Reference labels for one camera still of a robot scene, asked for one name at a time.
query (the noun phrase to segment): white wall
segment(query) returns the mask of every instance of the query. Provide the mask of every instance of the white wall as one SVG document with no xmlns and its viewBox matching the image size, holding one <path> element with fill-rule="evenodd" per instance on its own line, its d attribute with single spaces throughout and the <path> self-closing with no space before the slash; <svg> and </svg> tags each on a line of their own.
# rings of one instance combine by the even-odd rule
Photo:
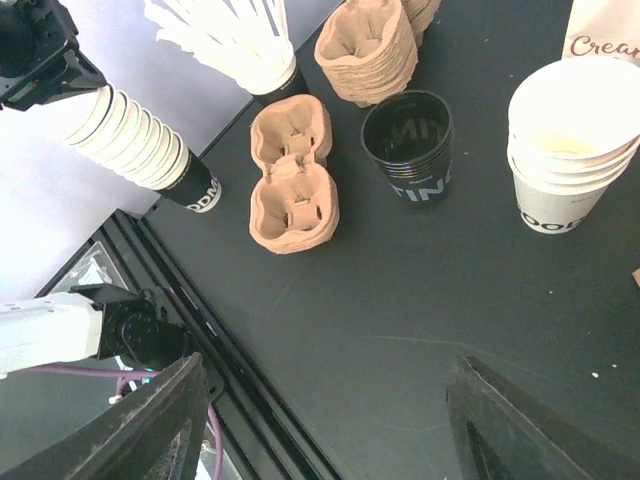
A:
<svg viewBox="0 0 640 480">
<path fill-rule="evenodd" d="M 142 0 L 62 0 L 82 52 L 107 79 L 201 152 L 249 100 L 233 80 L 169 43 Z M 339 3 L 287 0 L 299 46 Z M 49 140 L 46 107 L 0 112 L 0 301 L 32 297 L 116 209 L 142 214 L 144 190 Z"/>
</svg>

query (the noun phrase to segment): dark gray table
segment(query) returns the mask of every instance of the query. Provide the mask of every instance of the dark gray table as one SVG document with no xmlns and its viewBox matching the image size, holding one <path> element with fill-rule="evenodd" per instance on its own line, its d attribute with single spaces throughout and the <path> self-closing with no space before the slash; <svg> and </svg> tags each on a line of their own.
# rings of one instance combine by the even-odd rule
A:
<svg viewBox="0 0 640 480">
<path fill-rule="evenodd" d="M 444 395 L 456 355 L 640 458 L 638 158 L 557 237 L 519 219 L 506 161 L 509 99 L 559 58 L 570 7 L 444 0 L 411 83 L 446 98 L 455 119 L 454 189 L 437 208 L 407 211 L 369 163 L 366 111 L 335 96 L 314 36 L 300 63 L 333 120 L 334 239 L 276 256 L 249 236 L 256 105 L 205 157 L 221 203 L 196 215 L 164 202 L 149 216 L 345 478 L 460 478 Z"/>
</svg>

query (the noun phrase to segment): robotic arm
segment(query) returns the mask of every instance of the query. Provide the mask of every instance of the robotic arm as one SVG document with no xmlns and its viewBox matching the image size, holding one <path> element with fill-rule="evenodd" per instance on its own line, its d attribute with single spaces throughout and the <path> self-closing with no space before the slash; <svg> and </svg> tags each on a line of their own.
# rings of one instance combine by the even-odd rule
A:
<svg viewBox="0 0 640 480">
<path fill-rule="evenodd" d="M 162 370 L 194 351 L 189 333 L 162 317 L 152 299 L 113 285 L 0 304 L 0 378 L 37 365 L 116 355 L 133 368 Z"/>
<path fill-rule="evenodd" d="M 58 0 L 0 0 L 0 110 L 26 111 L 106 85 L 77 35 Z"/>
</svg>

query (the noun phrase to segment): paper bag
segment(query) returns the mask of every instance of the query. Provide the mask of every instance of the paper bag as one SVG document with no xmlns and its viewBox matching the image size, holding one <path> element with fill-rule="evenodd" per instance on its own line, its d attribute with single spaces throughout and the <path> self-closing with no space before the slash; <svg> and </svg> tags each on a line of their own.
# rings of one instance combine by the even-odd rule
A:
<svg viewBox="0 0 640 480">
<path fill-rule="evenodd" d="M 562 58 L 583 55 L 640 66 L 640 0 L 573 0 Z"/>
</svg>

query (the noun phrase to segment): stack of paper cups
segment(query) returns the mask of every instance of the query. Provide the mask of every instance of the stack of paper cups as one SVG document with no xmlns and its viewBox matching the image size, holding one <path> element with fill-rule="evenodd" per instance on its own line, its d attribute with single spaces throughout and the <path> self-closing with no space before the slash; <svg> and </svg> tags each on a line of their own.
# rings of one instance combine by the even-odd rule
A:
<svg viewBox="0 0 640 480">
<path fill-rule="evenodd" d="M 195 212 L 220 199 L 220 183 L 182 137 L 126 93 L 107 85 L 57 104 L 74 118 L 60 138 L 94 162 Z"/>
<path fill-rule="evenodd" d="M 547 234 L 577 227 L 640 144 L 640 68 L 575 57 L 528 77 L 509 105 L 507 156 L 522 220 Z"/>
</svg>

